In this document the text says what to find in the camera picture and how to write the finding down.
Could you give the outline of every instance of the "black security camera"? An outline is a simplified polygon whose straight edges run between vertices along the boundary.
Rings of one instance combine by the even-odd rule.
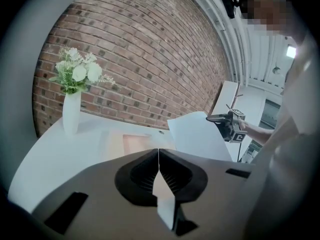
[[[226,13],[230,19],[233,19],[236,16],[236,8],[239,6],[237,0],[222,0]]]

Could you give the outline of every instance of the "person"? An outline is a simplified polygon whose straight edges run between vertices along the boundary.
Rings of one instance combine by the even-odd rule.
[[[318,87],[316,80],[319,78],[316,71],[309,70],[311,61],[318,61],[318,49],[316,42],[289,0],[239,0],[239,7],[242,16],[248,20],[249,24],[260,24],[267,31],[291,37],[297,45],[295,59],[285,77],[282,105],[275,129],[264,129],[239,120],[240,128],[247,131],[249,137],[263,146],[260,153],[267,151],[272,154],[281,142],[299,134],[310,134],[318,126],[315,119],[317,115],[312,112],[312,107],[317,109],[319,104],[312,95],[308,97],[306,94],[309,89],[304,81],[305,78],[311,77],[310,73],[304,72],[310,71],[313,74],[311,78],[314,80],[313,87]],[[300,111],[301,106],[302,108],[304,106],[304,115]],[[307,120],[315,120],[314,125],[312,126],[312,123]]]

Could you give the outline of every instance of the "green leaf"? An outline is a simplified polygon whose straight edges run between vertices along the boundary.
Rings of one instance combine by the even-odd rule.
[[[59,80],[59,77],[58,76],[53,76],[53,77],[50,77],[49,78],[49,81],[57,81],[57,80]]]
[[[87,90],[86,86],[84,85],[78,85],[76,86],[76,88],[80,91],[80,92],[85,92]]]

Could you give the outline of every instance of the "flower bouquet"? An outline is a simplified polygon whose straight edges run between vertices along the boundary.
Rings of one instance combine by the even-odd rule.
[[[80,117],[81,92],[87,90],[88,84],[111,83],[112,77],[102,75],[102,68],[95,61],[97,58],[89,53],[83,58],[76,48],[62,48],[59,52],[62,61],[55,65],[57,76],[49,80],[62,85],[65,99],[62,110],[63,128],[67,135],[74,135],[78,130]]]

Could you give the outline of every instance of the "artificial flower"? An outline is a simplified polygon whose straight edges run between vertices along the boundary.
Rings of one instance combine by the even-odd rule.
[[[90,82],[95,83],[99,80],[102,75],[102,68],[99,64],[91,62],[87,65],[88,68],[88,79]]]
[[[79,60],[81,58],[81,55],[78,53],[77,48],[70,48],[65,53],[70,55],[70,59],[72,61],[76,61],[76,60]]]
[[[86,78],[86,74],[87,74],[87,70],[84,66],[82,65],[76,66],[72,72],[72,79],[74,79],[77,82],[80,82]]]
[[[96,60],[97,60],[97,58],[96,58],[96,56],[94,56],[94,54],[92,52],[90,52],[89,54],[85,55],[85,60],[84,61],[86,63],[91,63],[91,62],[94,62]]]
[[[62,60],[62,61],[58,62],[57,64],[55,64],[55,68],[58,71],[62,70],[65,66],[66,66],[66,61],[64,61],[64,60]]]

